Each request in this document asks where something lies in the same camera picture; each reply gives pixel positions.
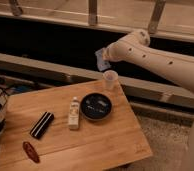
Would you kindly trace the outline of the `blue-white gripper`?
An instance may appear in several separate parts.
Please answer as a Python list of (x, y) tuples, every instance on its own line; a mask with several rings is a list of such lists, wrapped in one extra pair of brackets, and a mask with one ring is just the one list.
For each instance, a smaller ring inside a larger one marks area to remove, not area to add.
[(95, 52), (95, 56), (97, 59), (97, 68), (100, 72), (104, 72), (105, 70), (108, 70), (111, 67), (110, 63), (103, 59), (103, 52), (103, 48)]

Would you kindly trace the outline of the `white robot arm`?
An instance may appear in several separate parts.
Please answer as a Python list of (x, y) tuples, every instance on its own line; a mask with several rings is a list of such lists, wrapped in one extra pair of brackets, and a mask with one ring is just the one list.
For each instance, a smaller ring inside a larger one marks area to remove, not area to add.
[[(149, 47), (149, 33), (136, 29), (95, 52), (100, 71), (110, 62), (125, 61), (140, 66), (194, 93), (194, 56)], [(194, 171), (194, 123), (179, 171)]]

